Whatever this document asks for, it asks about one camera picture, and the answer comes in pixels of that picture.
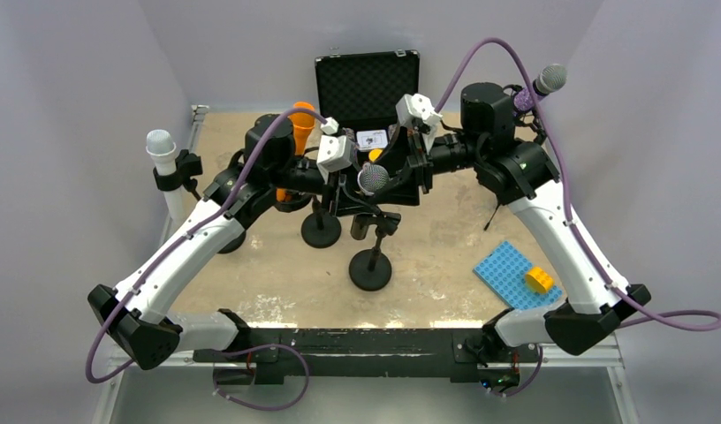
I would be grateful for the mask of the orange microphone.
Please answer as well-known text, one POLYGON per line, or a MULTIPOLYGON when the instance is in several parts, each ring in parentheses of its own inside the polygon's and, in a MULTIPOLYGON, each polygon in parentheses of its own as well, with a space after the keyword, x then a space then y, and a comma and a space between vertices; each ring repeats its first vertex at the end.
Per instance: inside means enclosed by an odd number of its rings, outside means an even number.
MULTIPOLYGON (((315 110, 314 106, 308 102, 296 102, 294 108, 303 108, 306 110, 315 110)), ((307 140, 311 132, 315 128, 315 118, 307 113, 294 113, 289 116, 293 127, 293 138, 295 141, 294 155, 303 155, 307 145, 307 140)), ((292 195, 285 189, 277 189, 278 201, 290 201, 292 195)))

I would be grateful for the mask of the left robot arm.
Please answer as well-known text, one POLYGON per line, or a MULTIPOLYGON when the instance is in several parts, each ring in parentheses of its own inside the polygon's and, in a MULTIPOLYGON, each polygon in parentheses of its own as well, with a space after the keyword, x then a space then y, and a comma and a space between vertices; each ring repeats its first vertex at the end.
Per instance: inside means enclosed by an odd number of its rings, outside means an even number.
POLYGON ((158 367, 175 352, 210 349, 229 361, 247 355, 247 325, 236 314, 222 310, 185 317, 168 312, 207 263, 273 207, 278 188, 313 192, 290 181, 299 160, 293 152, 296 140, 290 117, 294 114, 320 122, 321 155, 338 148, 338 157, 356 165, 356 142, 335 119, 306 108, 262 116, 250 130, 244 150, 236 155, 245 161, 225 170, 224 183, 210 185, 190 216, 150 259, 115 287, 99 284, 89 293, 88 302, 102 325, 93 351, 109 336, 128 355, 130 364, 144 370, 158 367))

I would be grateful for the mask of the black clip microphone stand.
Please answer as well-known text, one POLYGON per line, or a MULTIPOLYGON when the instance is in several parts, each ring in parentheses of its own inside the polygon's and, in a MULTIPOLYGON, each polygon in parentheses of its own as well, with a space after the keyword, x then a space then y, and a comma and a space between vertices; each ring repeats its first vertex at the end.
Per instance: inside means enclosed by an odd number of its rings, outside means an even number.
POLYGON ((374 225, 376 242, 370 249, 359 251, 349 263, 349 276, 353 284, 365 292, 376 292, 384 288, 392 275, 389 258, 382 252, 382 242, 398 229, 401 214, 382 212, 379 215, 358 214, 353 218, 350 235, 363 240, 368 229, 374 225))

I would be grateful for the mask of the black silver-mesh microphone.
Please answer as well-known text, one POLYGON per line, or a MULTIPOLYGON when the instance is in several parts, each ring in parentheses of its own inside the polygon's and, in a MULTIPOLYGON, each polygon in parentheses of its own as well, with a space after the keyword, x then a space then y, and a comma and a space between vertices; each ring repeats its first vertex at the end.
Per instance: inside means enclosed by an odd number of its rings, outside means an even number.
MULTIPOLYGON (((367 196, 376 194, 390 181, 389 172, 376 163, 364 163, 357 175, 358 187, 367 196)), ((350 235, 353 239, 363 240, 368 233, 367 220, 370 215, 358 214, 353 217, 350 235)))

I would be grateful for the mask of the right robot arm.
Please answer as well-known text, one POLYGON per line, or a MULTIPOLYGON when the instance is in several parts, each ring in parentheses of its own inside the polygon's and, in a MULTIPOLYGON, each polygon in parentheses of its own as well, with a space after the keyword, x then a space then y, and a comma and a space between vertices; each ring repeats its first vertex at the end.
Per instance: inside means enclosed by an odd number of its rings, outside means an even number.
POLYGON ((396 105, 398 143, 409 146, 396 160, 391 142, 378 162, 392 179, 372 192, 379 204, 398 204, 406 193, 430 187, 437 174, 472 169, 478 183, 494 193, 530 231, 557 271, 565 301, 527 311, 512 309, 486 324, 484 352, 505 358, 517 345, 548 342, 581 355, 618 329, 650 301, 643 284, 627 281, 607 260, 568 199, 558 166, 539 141, 524 141, 515 131, 520 111, 502 87, 474 83, 460 94, 460 127, 436 135, 442 120, 432 101, 404 95, 396 105))

